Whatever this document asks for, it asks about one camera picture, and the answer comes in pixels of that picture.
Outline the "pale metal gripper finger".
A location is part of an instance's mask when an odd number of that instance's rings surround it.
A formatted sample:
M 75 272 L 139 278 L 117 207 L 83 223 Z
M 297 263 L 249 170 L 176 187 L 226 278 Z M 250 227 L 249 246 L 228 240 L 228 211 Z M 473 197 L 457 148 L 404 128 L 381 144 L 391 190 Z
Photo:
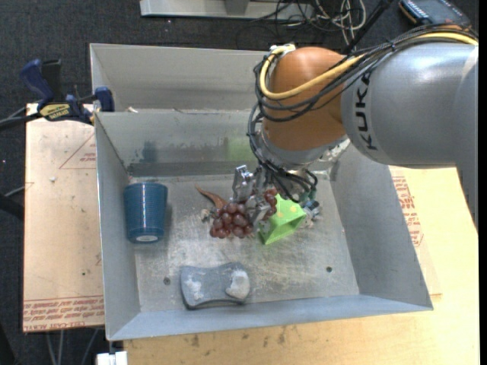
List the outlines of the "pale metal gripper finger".
M 247 220 L 253 227 L 257 227 L 270 208 L 271 205 L 263 197 L 250 197 L 246 202 Z
M 254 187 L 254 175 L 247 169 L 246 165 L 235 168 L 234 181 L 232 185 L 233 200 L 235 202 L 244 202 L 252 194 Z

